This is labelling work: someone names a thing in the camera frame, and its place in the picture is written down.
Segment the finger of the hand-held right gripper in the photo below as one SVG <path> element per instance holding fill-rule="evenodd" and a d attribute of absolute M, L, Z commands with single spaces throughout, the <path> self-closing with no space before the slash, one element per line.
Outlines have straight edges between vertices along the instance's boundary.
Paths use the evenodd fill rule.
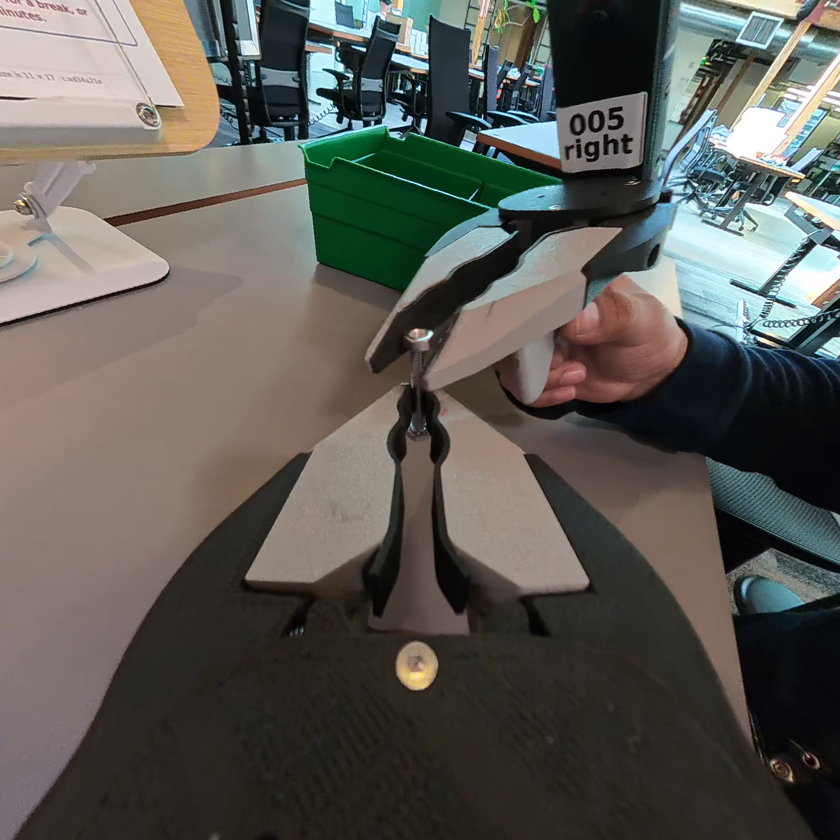
<path fill-rule="evenodd" d="M 442 348 L 429 361 L 428 389 L 444 389 L 520 351 L 584 308 L 583 267 L 621 233 L 583 227 L 547 234 L 458 314 Z"/>
<path fill-rule="evenodd" d="M 514 270 L 521 254 L 517 233 L 479 226 L 428 255 L 369 346 L 369 370 L 381 373 L 403 356 L 405 336 L 414 329 L 433 332 L 433 358 L 464 306 Z"/>

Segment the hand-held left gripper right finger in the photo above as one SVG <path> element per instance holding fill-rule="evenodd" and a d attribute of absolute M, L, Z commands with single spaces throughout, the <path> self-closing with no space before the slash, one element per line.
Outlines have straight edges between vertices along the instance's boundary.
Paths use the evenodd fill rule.
<path fill-rule="evenodd" d="M 425 395 L 438 587 L 456 614 L 583 592 L 590 579 L 519 446 L 445 392 Z"/>

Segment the green plastic bin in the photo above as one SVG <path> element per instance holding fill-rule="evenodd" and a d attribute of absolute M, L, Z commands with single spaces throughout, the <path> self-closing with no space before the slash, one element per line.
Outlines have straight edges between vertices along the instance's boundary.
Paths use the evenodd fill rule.
<path fill-rule="evenodd" d="M 550 175 L 387 128 L 301 146 L 318 262 L 404 291 L 449 230 Z"/>

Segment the silver hex bolt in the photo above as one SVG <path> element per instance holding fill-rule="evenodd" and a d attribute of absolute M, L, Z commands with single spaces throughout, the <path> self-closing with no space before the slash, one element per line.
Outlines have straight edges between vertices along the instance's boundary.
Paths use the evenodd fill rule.
<path fill-rule="evenodd" d="M 410 388 L 412 396 L 412 416 L 407 430 L 409 437 L 419 440 L 427 435 L 424 415 L 424 360 L 428 342 L 411 341 L 407 343 L 411 355 Z"/>

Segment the person's right forearm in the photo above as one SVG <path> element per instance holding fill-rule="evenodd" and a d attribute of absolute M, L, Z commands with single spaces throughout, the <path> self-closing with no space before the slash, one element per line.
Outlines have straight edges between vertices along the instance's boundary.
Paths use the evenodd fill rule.
<path fill-rule="evenodd" d="M 677 323 L 687 352 L 662 384 L 631 402 L 579 400 L 579 412 L 767 476 L 794 497 L 838 513 L 838 362 L 753 348 Z"/>

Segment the person's right hand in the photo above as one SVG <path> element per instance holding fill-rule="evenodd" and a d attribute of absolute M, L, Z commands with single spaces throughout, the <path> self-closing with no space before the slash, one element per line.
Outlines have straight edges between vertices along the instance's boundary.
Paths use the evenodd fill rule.
<path fill-rule="evenodd" d="M 549 375 L 533 406 L 634 401 L 673 374 L 687 349 L 675 316 L 621 275 L 555 332 Z"/>

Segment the wood-edged white desk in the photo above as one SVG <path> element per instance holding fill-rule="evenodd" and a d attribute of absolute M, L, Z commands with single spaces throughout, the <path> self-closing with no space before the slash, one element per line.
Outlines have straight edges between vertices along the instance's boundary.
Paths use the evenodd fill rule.
<path fill-rule="evenodd" d="M 562 174 L 558 131 L 553 120 L 485 130 L 476 139 L 522 168 L 556 177 Z"/>

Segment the black high-back office chair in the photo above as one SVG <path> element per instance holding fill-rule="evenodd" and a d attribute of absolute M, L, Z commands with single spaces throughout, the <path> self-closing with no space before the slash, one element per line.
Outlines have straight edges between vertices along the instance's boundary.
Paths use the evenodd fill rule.
<path fill-rule="evenodd" d="M 470 33 L 436 17 L 428 28 L 427 112 L 424 136 L 459 148 L 467 132 L 488 130 L 469 110 Z"/>

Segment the white air vent grille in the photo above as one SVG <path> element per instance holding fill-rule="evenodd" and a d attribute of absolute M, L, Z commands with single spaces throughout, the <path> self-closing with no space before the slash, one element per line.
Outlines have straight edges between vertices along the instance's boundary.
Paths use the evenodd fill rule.
<path fill-rule="evenodd" d="M 743 23 L 735 43 L 751 49 L 767 50 L 772 45 L 784 18 L 752 11 Z"/>

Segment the wooden standing desk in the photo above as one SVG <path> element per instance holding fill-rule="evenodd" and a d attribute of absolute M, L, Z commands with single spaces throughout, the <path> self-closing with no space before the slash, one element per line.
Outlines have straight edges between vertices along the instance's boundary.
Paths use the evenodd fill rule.
<path fill-rule="evenodd" d="M 834 283 L 818 305 L 818 312 L 803 318 L 773 319 L 770 314 L 774 304 L 780 302 L 783 284 L 802 261 L 819 247 L 838 250 L 838 206 L 799 193 L 788 192 L 791 207 L 784 217 L 797 226 L 805 236 L 788 255 L 780 267 L 763 285 L 751 288 L 737 284 L 738 288 L 762 298 L 763 305 L 755 317 L 749 315 L 747 304 L 740 301 L 735 325 L 736 341 L 747 345 L 762 345 L 775 349 L 792 350 L 815 356 L 838 338 L 839 302 L 838 283 Z"/>

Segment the person's grey shoe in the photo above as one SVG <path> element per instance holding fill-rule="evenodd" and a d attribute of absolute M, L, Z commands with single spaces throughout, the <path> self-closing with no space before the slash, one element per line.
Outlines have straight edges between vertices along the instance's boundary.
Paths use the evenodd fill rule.
<path fill-rule="evenodd" d="M 805 606 L 802 598 L 784 584 L 759 575 L 739 578 L 733 598 L 741 616 L 784 613 Z"/>

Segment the black mesh office chair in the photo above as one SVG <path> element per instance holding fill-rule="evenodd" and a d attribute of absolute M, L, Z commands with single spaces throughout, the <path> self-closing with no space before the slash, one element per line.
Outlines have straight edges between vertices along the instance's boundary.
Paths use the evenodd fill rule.
<path fill-rule="evenodd" d="M 779 489 L 772 479 L 707 459 L 724 562 L 732 568 L 765 550 L 838 570 L 838 515 Z"/>

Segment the person's body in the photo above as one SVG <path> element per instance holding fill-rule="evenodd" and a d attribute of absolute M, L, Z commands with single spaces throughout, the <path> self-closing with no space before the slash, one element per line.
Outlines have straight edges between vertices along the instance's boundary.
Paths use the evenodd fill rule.
<path fill-rule="evenodd" d="M 817 838 L 839 838 L 838 595 L 733 620 L 759 752 Z"/>

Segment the white backing panel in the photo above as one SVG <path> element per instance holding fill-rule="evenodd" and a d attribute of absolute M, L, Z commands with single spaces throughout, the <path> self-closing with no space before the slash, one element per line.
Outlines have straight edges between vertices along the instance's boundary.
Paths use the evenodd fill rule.
<path fill-rule="evenodd" d="M 8 149 L 155 143 L 161 140 L 162 131 L 159 111 L 146 101 L 1 100 L 1 145 Z"/>

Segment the paper instruction sheet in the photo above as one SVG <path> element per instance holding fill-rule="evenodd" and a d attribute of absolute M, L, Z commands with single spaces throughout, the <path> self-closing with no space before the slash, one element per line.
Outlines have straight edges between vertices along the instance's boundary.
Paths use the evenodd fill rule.
<path fill-rule="evenodd" d="M 183 106 L 128 1 L 2 1 L 1 96 Z"/>

